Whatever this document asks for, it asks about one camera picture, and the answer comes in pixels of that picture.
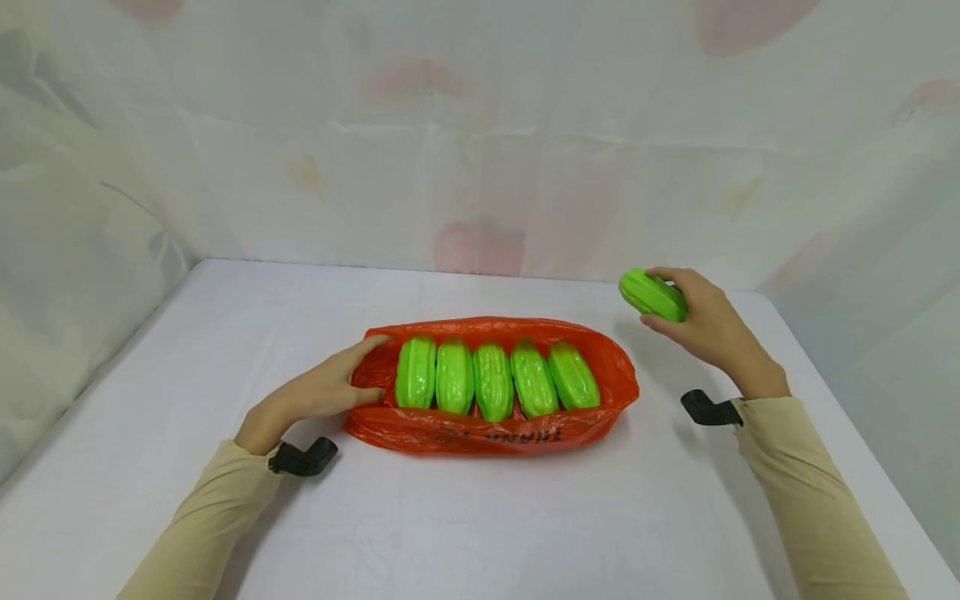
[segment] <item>right hand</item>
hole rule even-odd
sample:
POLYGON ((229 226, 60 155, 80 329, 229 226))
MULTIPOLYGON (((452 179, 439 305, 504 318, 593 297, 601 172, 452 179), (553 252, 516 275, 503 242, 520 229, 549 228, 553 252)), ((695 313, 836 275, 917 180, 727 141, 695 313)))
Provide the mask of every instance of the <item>right hand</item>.
POLYGON ((655 315, 640 321, 725 372, 744 399, 790 396, 786 374, 760 345, 722 289, 692 269, 657 267, 647 275, 673 281, 684 293, 687 317, 673 323, 655 315))

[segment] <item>left hand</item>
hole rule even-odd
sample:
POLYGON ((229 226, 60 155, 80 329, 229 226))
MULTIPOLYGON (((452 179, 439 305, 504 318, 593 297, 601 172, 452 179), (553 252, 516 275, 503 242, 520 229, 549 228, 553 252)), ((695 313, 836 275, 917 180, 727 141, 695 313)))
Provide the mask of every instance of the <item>left hand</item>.
POLYGON ((250 454, 266 455, 299 420, 328 417, 377 402, 384 390, 354 388, 350 378, 371 350, 390 339, 373 335, 284 383, 251 408, 234 442, 250 454))

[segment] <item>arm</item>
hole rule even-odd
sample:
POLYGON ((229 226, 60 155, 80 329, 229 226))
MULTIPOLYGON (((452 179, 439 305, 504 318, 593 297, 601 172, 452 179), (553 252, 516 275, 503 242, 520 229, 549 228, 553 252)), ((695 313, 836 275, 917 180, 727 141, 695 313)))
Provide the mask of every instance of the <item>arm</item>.
POLYGON ((730 376, 742 400, 740 454, 763 488, 804 600, 906 600, 906 591, 786 373, 723 290, 687 269, 651 269, 684 292, 687 320, 644 324, 730 376))
POLYGON ((280 475, 267 464, 280 438, 298 420, 378 401, 383 390, 354 388, 349 380, 363 357, 388 339, 372 336, 330 356, 251 408, 117 597, 212 598, 233 546, 274 499, 280 475))

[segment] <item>finger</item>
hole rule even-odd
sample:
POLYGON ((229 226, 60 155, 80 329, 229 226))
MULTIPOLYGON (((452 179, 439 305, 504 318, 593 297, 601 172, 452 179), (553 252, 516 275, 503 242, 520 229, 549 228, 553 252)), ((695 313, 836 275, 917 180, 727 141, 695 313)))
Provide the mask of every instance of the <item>finger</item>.
POLYGON ((647 325, 660 335, 670 338, 677 344, 681 343, 681 340, 684 336, 684 324, 667 321, 663 317, 658 317, 657 315, 643 315, 640 317, 640 322, 647 325))
POLYGON ((381 390, 380 388, 353 388, 356 392, 357 399, 354 406, 362 406, 364 404, 374 404, 383 399, 386 391, 381 390))
POLYGON ((364 356, 370 354, 371 350, 393 339, 393 336, 390 335, 372 335, 344 350, 344 356, 349 360, 350 368, 356 369, 363 362, 364 356))
POLYGON ((651 277, 659 277, 664 281, 673 281, 677 289, 681 292, 685 287, 689 287, 695 279, 703 278, 699 273, 692 269, 677 269, 674 267, 654 267, 646 269, 646 274, 651 277))

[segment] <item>black bracket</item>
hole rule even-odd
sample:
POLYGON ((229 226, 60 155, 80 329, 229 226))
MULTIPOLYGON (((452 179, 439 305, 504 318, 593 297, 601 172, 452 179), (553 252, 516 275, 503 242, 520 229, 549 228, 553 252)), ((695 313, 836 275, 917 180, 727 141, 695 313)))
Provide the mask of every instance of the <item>black bracket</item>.
POLYGON ((333 457, 337 455, 337 445, 328 438, 317 438, 306 452, 301 452, 295 445, 283 442, 270 459, 270 470, 274 473, 290 473, 298 477, 312 477, 319 475, 333 457))
POLYGON ((743 425, 743 419, 732 402, 727 400, 714 404, 703 390, 690 390, 680 398, 680 402, 693 422, 699 425, 743 425))

